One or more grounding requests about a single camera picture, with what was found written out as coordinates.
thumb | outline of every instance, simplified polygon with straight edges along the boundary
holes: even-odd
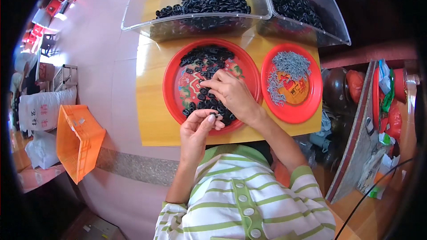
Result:
[[[209,131],[212,129],[212,125],[216,120],[215,115],[211,114],[207,116],[201,123],[194,136],[197,138],[206,138]]]

fingernail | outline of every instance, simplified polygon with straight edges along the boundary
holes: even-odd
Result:
[[[209,115],[209,117],[207,118],[207,121],[209,122],[214,122],[214,120],[215,120],[215,115],[213,114]]]

person's right hand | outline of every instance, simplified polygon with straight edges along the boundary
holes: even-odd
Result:
[[[255,101],[243,80],[231,73],[218,70],[211,80],[200,83],[210,87],[209,93],[214,94],[236,116],[249,126],[262,113],[263,108]]]

clear plastic container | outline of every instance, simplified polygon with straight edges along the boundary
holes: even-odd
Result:
[[[190,36],[225,34],[241,36],[260,20],[272,16],[267,0],[246,0],[251,7],[250,14],[243,13],[193,13],[156,19],[156,11],[166,6],[181,4],[181,0],[129,0],[122,20],[122,30],[135,30],[138,33],[161,42]],[[210,30],[197,29],[188,24],[190,19],[200,22],[215,22],[221,19],[221,26]]]
[[[258,33],[263,36],[285,38],[317,47],[341,44],[351,45],[347,26],[335,0],[309,1],[318,14],[325,29],[324,31],[280,15],[275,11],[272,0],[269,0],[269,7],[273,12],[273,17],[257,24]]]

green button placket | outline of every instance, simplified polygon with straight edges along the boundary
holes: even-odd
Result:
[[[249,193],[249,189],[245,184],[245,181],[239,179],[232,179],[233,189],[234,189],[234,197],[236,199],[236,203],[238,206],[238,210],[240,216],[242,217],[242,225],[245,230],[245,239],[250,240],[265,240],[267,239],[263,227],[262,227],[262,217],[259,213],[255,202],[253,202],[251,198],[251,194]],[[242,188],[236,186],[236,184],[243,184]],[[242,202],[239,200],[239,196],[246,196],[248,200]],[[243,213],[243,211],[247,208],[252,208],[254,213],[250,216],[247,216]],[[261,236],[259,238],[255,238],[251,236],[251,231],[253,229],[258,229],[261,232]]]

